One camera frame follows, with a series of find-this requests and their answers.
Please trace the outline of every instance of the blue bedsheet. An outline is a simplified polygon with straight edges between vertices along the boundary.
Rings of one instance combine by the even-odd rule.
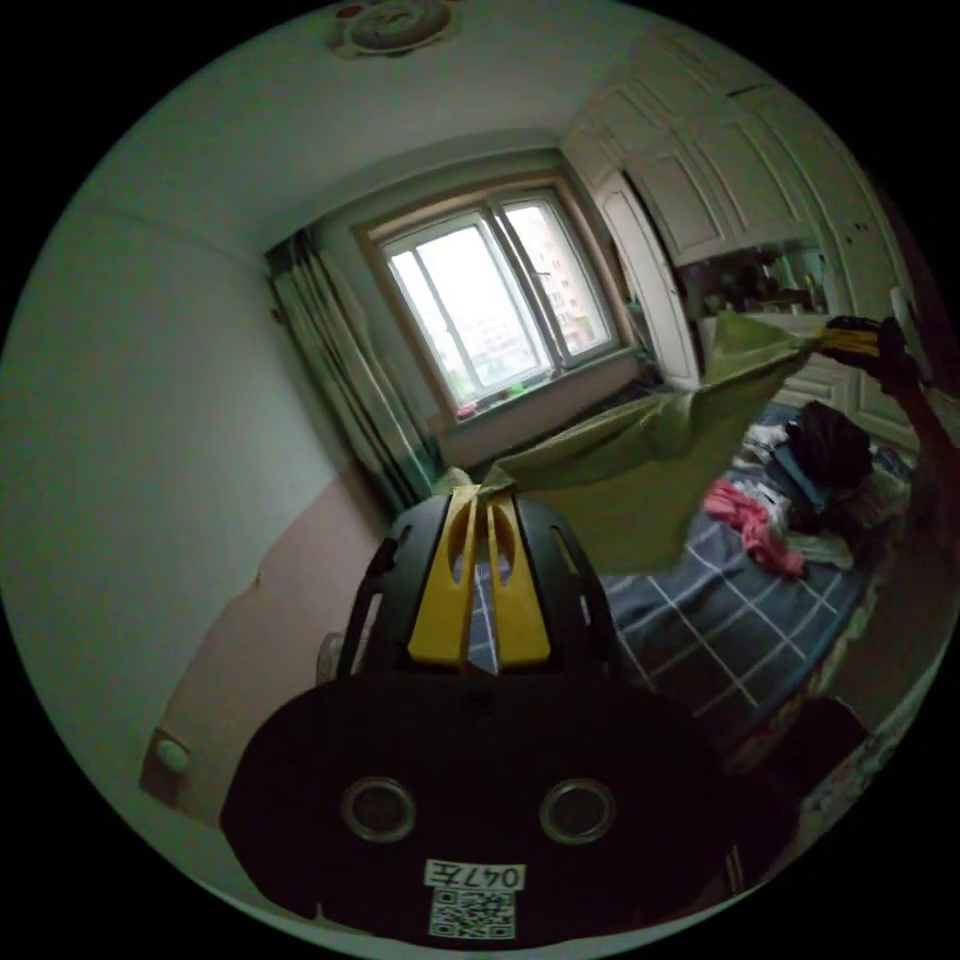
[[[795,414],[772,404],[759,422]],[[892,451],[876,459],[909,477]],[[701,512],[676,569],[604,578],[628,666],[699,717],[722,752],[733,749],[804,684],[850,621],[879,556],[877,535],[851,547],[853,570],[808,563],[802,580],[774,576],[745,554],[738,532]],[[471,659],[489,670],[489,570],[476,579]]]

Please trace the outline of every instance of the cabinet door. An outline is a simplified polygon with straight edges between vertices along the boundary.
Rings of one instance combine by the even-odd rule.
[[[700,77],[710,89],[724,95],[755,84],[773,83],[764,70],[717,40],[684,27],[664,24],[652,38],[679,57],[687,70]]]
[[[734,249],[726,217],[679,137],[633,154],[625,167],[675,265]]]
[[[700,372],[690,326],[666,254],[646,212],[618,173],[607,179],[594,199],[613,235],[633,294],[643,307],[664,379],[681,390],[695,389]]]
[[[621,159],[645,150],[670,132],[649,98],[619,76],[596,96],[590,113]]]
[[[634,48],[629,81],[671,123],[704,116],[721,96],[680,51],[654,40]]]
[[[786,90],[765,98],[759,115],[791,154],[823,210],[853,312],[874,320],[889,316],[890,291],[897,286],[896,264],[849,153],[827,125]]]
[[[811,226],[778,168],[763,124],[729,106],[684,131],[690,152],[711,186],[737,247],[790,240]]]
[[[827,357],[813,356],[795,376],[790,377],[774,398],[790,407],[819,400],[848,417],[854,412],[858,372]]]
[[[903,408],[893,397],[880,389],[873,377],[861,373],[853,413],[850,415],[858,426],[882,440],[891,440],[908,450],[919,448],[919,441]]]
[[[560,141],[560,152],[580,174],[588,190],[595,190],[615,169],[603,134],[586,117],[579,117]]]

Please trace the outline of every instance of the sticker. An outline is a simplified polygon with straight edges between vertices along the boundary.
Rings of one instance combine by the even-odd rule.
[[[496,890],[516,893],[523,889],[526,864],[454,863],[428,860],[423,882],[428,887],[464,890]]]
[[[506,890],[433,891],[430,936],[457,940],[512,940],[517,935],[517,898]]]
[[[458,940],[512,940],[525,864],[428,860],[423,882],[433,888],[430,935]]]

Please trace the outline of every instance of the qr code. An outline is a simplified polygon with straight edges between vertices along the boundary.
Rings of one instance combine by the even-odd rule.
[[[515,894],[499,890],[435,890],[430,934],[460,940],[509,940],[517,935]]]

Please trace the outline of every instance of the window pane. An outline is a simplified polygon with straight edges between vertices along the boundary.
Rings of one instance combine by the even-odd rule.
[[[417,247],[430,279],[466,348],[481,386],[496,387],[541,369],[524,324],[490,250],[476,227]]]
[[[473,399],[477,391],[470,378],[456,341],[447,331],[446,322],[437,307],[430,287],[427,285],[412,253],[401,253],[391,257],[390,263],[400,277],[411,306],[419,315],[423,331],[430,339],[433,353],[443,368],[447,384],[458,403]]]
[[[571,354],[610,339],[583,268],[546,203],[508,207],[507,218],[533,263]]]

